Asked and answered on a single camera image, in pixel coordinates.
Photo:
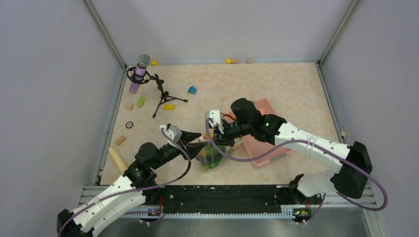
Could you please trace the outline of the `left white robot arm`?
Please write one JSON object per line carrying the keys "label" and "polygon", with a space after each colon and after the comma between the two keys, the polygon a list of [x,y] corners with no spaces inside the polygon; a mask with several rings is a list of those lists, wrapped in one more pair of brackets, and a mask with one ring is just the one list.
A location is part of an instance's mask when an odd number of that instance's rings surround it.
{"label": "left white robot arm", "polygon": [[[134,207],[155,203],[159,196],[157,189],[182,179],[189,172],[191,160],[207,145],[204,141],[195,142],[201,133],[169,125],[162,125],[160,130],[167,144],[160,148],[151,142],[142,144],[135,161],[113,184],[82,206],[58,214],[59,237],[96,237]],[[186,170],[172,181],[157,184],[154,171],[178,156],[188,162]]]}

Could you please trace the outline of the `toy mango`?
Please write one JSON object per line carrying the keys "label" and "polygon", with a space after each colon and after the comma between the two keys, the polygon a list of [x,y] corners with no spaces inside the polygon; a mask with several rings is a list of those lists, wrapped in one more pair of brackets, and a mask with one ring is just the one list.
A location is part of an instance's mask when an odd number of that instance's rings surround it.
{"label": "toy mango", "polygon": [[203,148],[199,154],[196,156],[196,160],[199,161],[201,166],[205,170],[214,169],[222,164],[227,158],[223,156],[217,149],[213,146],[208,145]]}

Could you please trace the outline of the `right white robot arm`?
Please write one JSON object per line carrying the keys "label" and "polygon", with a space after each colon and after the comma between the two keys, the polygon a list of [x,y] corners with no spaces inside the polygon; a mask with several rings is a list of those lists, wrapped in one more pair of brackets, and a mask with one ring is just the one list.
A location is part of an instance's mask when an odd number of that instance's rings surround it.
{"label": "right white robot arm", "polygon": [[316,174],[300,174],[290,182],[290,198],[304,203],[321,193],[340,193],[359,199],[367,184],[365,173],[372,164],[366,146],[333,142],[304,131],[275,114],[262,114],[254,103],[240,98],[231,105],[235,116],[227,122],[220,111],[206,112],[206,120],[214,132],[216,144],[233,146],[235,139],[250,135],[259,142],[287,148],[325,165],[328,170]]}

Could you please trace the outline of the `clear orange zip bag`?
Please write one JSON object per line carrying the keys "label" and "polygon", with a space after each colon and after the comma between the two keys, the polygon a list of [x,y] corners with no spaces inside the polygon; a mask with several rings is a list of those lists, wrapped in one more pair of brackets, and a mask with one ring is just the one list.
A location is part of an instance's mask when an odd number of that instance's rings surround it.
{"label": "clear orange zip bag", "polygon": [[[219,119],[222,122],[222,119],[226,123],[231,123],[236,120],[235,116],[231,114],[226,114],[217,110],[211,110],[206,112],[206,119],[212,118],[214,120]],[[196,160],[200,162],[205,170],[214,169],[221,165],[227,158],[223,156],[209,141],[208,134],[205,133],[198,139],[199,142],[207,142],[207,145],[200,150],[198,155],[196,156]],[[225,154],[232,154],[233,150],[237,148],[243,142],[243,137],[238,137],[234,139],[234,146],[226,146],[226,145],[217,145],[217,147],[222,150]]]}

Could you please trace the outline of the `pink plastic basket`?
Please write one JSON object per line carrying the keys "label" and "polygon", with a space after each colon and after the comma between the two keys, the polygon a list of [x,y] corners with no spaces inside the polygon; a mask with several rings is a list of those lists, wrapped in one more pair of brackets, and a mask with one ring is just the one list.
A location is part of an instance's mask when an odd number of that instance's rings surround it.
{"label": "pink plastic basket", "polygon": [[[271,104],[269,103],[267,99],[259,99],[259,100],[254,101],[253,103],[256,109],[259,110],[262,115],[265,115],[265,114],[276,115],[275,110],[273,109],[273,107],[271,106]],[[242,147],[244,149],[244,152],[247,158],[250,159],[250,158],[260,156],[264,154],[265,152],[271,150],[272,148],[274,148],[274,145],[257,141],[252,136],[247,135],[244,137],[244,140],[242,142]],[[251,165],[254,168],[258,168],[258,167],[267,165],[271,162],[274,162],[278,159],[281,159],[287,155],[290,155],[291,153],[292,153],[292,150],[285,147],[280,147],[276,149],[275,151],[273,151],[272,153],[264,156],[263,158],[251,161]]]}

